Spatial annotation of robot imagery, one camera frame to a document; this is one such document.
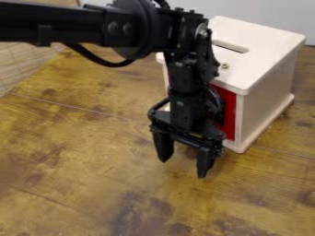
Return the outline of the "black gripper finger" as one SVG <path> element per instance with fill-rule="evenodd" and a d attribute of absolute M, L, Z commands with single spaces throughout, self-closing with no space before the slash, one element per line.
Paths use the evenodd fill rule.
<path fill-rule="evenodd" d="M 158 158 L 162 162 L 167 162 L 174 155 L 174 139 L 170 134 L 158 131 L 153 132 L 153 139 Z"/>
<path fill-rule="evenodd" d="M 202 147 L 197 153 L 197 175 L 199 178 L 207 176 L 209 170 L 213 168 L 217 159 L 222 155 L 222 149 L 218 147 Z"/>

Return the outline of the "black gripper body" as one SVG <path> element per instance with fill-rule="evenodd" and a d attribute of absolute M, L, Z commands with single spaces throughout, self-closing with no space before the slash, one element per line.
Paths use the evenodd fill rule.
<path fill-rule="evenodd" d="M 223 149 L 226 134 L 217 127 L 207 104 L 209 100 L 222 99 L 217 90 L 209 87 L 190 93 L 179 93 L 171 88 L 167 96 L 170 103 L 154 119 L 150 119 L 151 132 L 170 134 L 174 144 L 181 142 L 197 149 Z"/>

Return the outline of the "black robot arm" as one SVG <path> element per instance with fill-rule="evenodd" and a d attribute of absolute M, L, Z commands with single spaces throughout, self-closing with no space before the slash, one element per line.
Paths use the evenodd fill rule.
<path fill-rule="evenodd" d="M 161 161 L 174 143 L 197 148 L 197 174 L 207 175 L 223 152 L 225 101 L 211 81 L 219 76 L 209 19 L 171 8 L 166 0 L 114 0 L 109 6 L 77 7 L 0 0 L 0 42 L 49 46 L 59 42 L 89 60 L 123 67 L 162 53 L 169 73 L 167 97 L 150 111 L 150 130 Z"/>

